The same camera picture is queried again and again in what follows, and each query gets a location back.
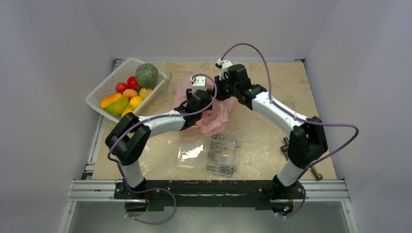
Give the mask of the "green netted melon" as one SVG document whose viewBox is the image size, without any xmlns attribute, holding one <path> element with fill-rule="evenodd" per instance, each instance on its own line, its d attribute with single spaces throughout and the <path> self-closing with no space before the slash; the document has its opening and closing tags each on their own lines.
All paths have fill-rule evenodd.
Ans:
<svg viewBox="0 0 412 233">
<path fill-rule="evenodd" d="M 142 88 L 155 88 L 158 82 L 158 69 L 150 63 L 139 65 L 135 70 L 137 83 Z"/>
</svg>

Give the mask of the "pink plastic bag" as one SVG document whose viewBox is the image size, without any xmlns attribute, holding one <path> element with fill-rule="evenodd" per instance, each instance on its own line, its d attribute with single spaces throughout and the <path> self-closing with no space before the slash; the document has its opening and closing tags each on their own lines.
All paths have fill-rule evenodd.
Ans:
<svg viewBox="0 0 412 233">
<path fill-rule="evenodd" d="M 173 100 L 173 108 L 178 107 L 187 99 L 186 90 L 192 86 L 190 81 L 192 76 L 192 74 L 188 74 L 179 81 Z M 193 126 L 189 127 L 189 129 L 199 129 L 204 136 L 211 136 L 225 131 L 225 126 L 229 120 L 229 113 L 237 102 L 235 97 L 222 101 L 214 101 L 212 109 L 203 112 L 202 118 Z"/>
</svg>

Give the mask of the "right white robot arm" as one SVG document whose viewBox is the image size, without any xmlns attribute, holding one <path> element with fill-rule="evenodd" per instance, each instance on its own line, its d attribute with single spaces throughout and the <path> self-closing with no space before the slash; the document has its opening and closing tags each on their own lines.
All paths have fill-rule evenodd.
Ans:
<svg viewBox="0 0 412 233">
<path fill-rule="evenodd" d="M 220 70 L 215 76 L 217 100 L 235 97 L 240 104 L 265 116 L 289 135 L 288 161 L 273 179 L 274 194 L 280 198 L 287 196 L 304 169 L 328 150 L 321 120 L 301 114 L 289 116 L 286 105 L 273 98 L 263 86 L 251 83 L 244 65 L 224 60 L 215 66 Z"/>
</svg>

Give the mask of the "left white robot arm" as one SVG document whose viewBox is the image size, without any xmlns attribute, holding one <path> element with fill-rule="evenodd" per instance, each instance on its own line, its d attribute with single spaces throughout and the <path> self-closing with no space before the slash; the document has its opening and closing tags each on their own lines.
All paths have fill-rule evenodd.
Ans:
<svg viewBox="0 0 412 233">
<path fill-rule="evenodd" d="M 203 112 L 212 108 L 216 97 L 211 89 L 197 90 L 188 100 L 173 110 L 155 116 L 136 116 L 127 113 L 105 139 L 109 155 L 116 156 L 120 173 L 127 184 L 126 193 L 134 199 L 143 196 L 145 178 L 140 170 L 139 158 L 147 141 L 157 135 L 182 131 L 195 125 Z"/>
</svg>

